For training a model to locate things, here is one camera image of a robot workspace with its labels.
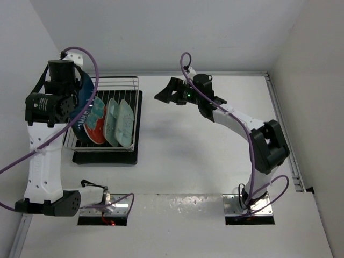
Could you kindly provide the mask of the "dark blue leaf-shaped dish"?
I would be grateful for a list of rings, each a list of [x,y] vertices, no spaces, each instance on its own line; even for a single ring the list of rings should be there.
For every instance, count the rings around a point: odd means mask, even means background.
[[[73,120],[85,107],[94,91],[94,84],[90,76],[83,72],[82,87],[78,93],[78,106],[69,114],[70,120]]]

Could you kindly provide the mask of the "red and teal round plate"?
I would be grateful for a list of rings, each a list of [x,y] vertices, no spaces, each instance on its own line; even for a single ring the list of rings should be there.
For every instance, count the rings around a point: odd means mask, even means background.
[[[103,133],[105,116],[106,105],[99,97],[96,96],[83,127],[89,139],[97,145],[101,145],[106,142]]]

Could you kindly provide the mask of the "light teal divided rectangular plate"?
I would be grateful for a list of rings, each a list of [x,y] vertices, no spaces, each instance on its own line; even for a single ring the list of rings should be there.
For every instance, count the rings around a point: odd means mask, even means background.
[[[113,98],[110,98],[106,106],[106,115],[105,115],[105,120],[104,120],[103,134],[104,134],[105,140],[112,147],[118,146],[118,141],[115,135],[118,113],[119,113],[119,104]]]

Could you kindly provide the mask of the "round dark teal plate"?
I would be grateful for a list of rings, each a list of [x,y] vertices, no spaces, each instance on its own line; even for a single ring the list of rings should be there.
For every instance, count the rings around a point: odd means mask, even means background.
[[[85,143],[88,144],[91,142],[90,138],[88,137],[85,129],[84,129],[84,123],[85,123],[85,119],[81,118],[79,119],[73,126],[72,126],[72,130],[74,132],[74,135],[76,136],[76,138],[81,142],[81,143]]]

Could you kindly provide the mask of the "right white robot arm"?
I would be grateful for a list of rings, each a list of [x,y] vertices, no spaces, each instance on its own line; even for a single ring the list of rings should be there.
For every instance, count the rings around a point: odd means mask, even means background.
[[[194,104],[204,118],[243,137],[249,145],[252,172],[240,191],[239,203],[243,209],[249,209],[267,195],[273,173],[290,155],[278,121],[261,121],[235,110],[225,99],[215,95],[212,76],[207,74],[184,80],[172,77],[154,98],[166,104]]]

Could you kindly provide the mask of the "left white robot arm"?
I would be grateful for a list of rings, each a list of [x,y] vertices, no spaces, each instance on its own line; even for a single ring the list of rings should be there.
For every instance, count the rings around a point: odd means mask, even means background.
[[[106,187],[82,181],[65,190],[61,183],[61,154],[70,114],[80,107],[78,93],[84,73],[71,60],[50,60],[37,85],[25,99],[25,120],[32,156],[28,183],[15,210],[24,214],[72,217],[80,208],[104,204]]]

